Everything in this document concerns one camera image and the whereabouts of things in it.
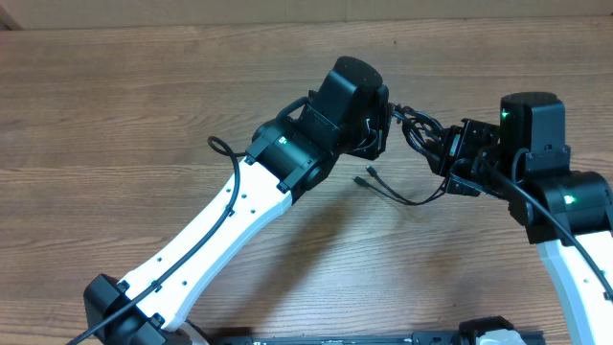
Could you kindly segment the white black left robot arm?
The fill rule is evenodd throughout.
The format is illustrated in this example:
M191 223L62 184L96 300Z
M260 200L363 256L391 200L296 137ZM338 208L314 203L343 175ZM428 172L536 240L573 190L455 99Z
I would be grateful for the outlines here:
M97 276L83 293L87 330L103 344L202 344L187 320L219 271L269 222L325 180L338 158L375 160L385 150L391 111L380 74L340 57L317 90L283 108L230 157L233 173L216 197L163 249L117 280Z

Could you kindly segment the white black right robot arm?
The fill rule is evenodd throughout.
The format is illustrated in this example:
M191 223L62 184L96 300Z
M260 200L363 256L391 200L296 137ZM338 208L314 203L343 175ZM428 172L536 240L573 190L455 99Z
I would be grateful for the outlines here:
M465 119L439 130L431 160L450 194L507 201L554 284L575 344L612 341L612 189L574 171L565 106L550 92L509 94L497 125Z

